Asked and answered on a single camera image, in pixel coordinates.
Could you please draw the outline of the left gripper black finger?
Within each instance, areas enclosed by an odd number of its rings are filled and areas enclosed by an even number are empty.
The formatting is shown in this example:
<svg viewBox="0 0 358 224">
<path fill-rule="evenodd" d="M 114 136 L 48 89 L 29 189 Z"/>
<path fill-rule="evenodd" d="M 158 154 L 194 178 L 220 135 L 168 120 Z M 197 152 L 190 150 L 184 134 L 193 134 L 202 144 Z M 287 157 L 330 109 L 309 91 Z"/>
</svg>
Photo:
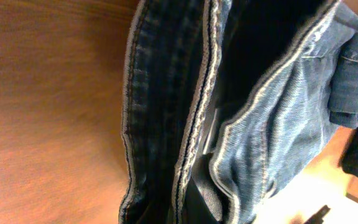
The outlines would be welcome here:
<svg viewBox="0 0 358 224">
<path fill-rule="evenodd" d="M 322 224 L 324 222 L 323 218 L 328 214 L 331 209 L 324 205 L 321 207 L 315 214 L 313 214 L 304 224 Z"/>
</svg>

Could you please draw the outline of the blue denim jeans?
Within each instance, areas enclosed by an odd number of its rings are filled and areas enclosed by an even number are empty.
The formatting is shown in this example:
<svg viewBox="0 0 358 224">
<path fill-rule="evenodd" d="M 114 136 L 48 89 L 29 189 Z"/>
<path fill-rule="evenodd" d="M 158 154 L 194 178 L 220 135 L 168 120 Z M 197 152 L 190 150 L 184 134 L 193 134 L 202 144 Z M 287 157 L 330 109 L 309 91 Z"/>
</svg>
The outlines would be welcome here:
<svg viewBox="0 0 358 224">
<path fill-rule="evenodd" d="M 120 223 L 252 223 L 358 128 L 358 15 L 328 0 L 145 0 L 124 64 Z"/>
</svg>

